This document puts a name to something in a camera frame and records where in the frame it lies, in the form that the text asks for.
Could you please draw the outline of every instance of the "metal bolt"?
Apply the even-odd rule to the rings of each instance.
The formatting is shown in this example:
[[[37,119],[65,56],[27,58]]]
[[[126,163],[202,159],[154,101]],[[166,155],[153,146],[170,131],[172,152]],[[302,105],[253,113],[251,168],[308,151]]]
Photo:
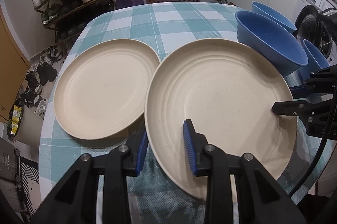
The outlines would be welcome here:
[[[208,144],[205,146],[205,150],[209,152],[213,152],[215,150],[215,146],[212,144]]]
[[[80,159],[83,161],[88,161],[91,158],[91,155],[89,153],[84,153],[81,155]]]
[[[120,151],[120,152],[126,152],[127,150],[128,150],[128,146],[126,146],[126,145],[121,145],[121,146],[119,146],[118,147],[118,150]]]
[[[253,160],[253,155],[251,154],[251,153],[245,153],[244,155],[243,155],[243,158],[245,159],[245,160],[247,160],[247,161],[251,161],[251,160]]]

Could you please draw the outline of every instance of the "beige plate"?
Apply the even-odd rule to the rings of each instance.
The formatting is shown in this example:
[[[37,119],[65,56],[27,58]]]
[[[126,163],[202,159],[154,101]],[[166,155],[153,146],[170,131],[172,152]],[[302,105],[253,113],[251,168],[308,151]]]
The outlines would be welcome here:
[[[62,74],[55,117],[71,136],[100,139],[127,128],[144,112],[146,90],[159,65],[156,52],[133,39],[97,44]]]
[[[193,177],[183,121],[228,154],[252,153],[277,179],[293,153],[296,117],[276,116],[276,101],[293,100],[278,71],[241,43],[202,39],[171,53],[156,69],[145,101],[149,142],[181,189],[206,199],[206,177]]]

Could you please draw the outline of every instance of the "table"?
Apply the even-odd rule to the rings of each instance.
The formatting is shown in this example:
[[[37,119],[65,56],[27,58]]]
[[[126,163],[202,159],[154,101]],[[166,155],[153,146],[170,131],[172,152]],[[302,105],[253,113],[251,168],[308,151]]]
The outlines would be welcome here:
[[[200,38],[225,38],[237,41],[235,13],[240,8],[206,2],[156,3],[129,7],[100,15],[83,30],[72,47],[55,82],[65,68],[86,49],[111,39],[133,38],[150,45],[163,60],[176,48]],[[292,87],[301,84],[296,72],[285,78]],[[106,154],[124,144],[128,134],[138,130],[139,122],[129,127],[126,134],[102,140],[80,140],[61,129],[53,111],[51,94],[44,117],[40,149],[39,179],[41,197],[44,199],[66,170],[83,153],[93,157]],[[319,138],[306,135],[298,118],[298,134],[291,160],[278,179],[290,192],[305,173],[320,143]],[[298,203],[313,186],[332,153],[332,141],[328,141],[323,155],[306,183],[293,196]],[[133,223],[203,223],[205,204],[180,190],[161,170],[151,148],[139,177],[127,179],[131,217]],[[102,180],[99,183],[102,191]],[[102,205],[102,192],[98,195],[98,218]]]

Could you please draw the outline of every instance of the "bowl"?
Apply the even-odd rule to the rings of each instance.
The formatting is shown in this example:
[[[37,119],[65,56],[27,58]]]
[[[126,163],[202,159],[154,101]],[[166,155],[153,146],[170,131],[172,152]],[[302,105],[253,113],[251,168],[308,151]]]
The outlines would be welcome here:
[[[281,25],[284,29],[286,29],[289,33],[292,34],[297,30],[296,26],[290,20],[288,20],[284,15],[277,12],[273,8],[256,1],[253,1],[252,5],[254,13],[258,13],[262,16],[265,16],[275,21],[276,23]]]
[[[302,40],[302,46],[308,56],[308,65],[299,69],[303,80],[308,79],[311,72],[317,72],[330,66],[323,54],[310,41]]]
[[[238,42],[262,54],[282,76],[308,64],[303,47],[281,25],[250,11],[238,11],[235,18],[238,21]]]

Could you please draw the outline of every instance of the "dark blue bowl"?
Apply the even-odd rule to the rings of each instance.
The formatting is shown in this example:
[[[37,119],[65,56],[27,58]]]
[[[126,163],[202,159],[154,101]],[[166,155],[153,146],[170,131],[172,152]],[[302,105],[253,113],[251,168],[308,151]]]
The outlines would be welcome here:
[[[292,34],[297,30],[296,26],[290,20],[288,20],[284,15],[277,12],[273,8],[256,1],[253,1],[252,5],[254,13],[258,13],[262,16],[265,16],[275,21],[276,23],[281,25],[284,29],[286,29],[289,33]]]
[[[317,49],[317,47],[310,41],[306,39],[302,40],[302,46],[304,48],[304,51],[307,53],[309,60],[307,66],[301,67],[299,69],[303,80],[308,79],[311,72],[317,72],[330,66],[325,56],[323,56],[323,54]]]
[[[308,64],[300,43],[282,26],[250,11],[238,11],[238,42],[248,45],[268,59],[282,76]]]

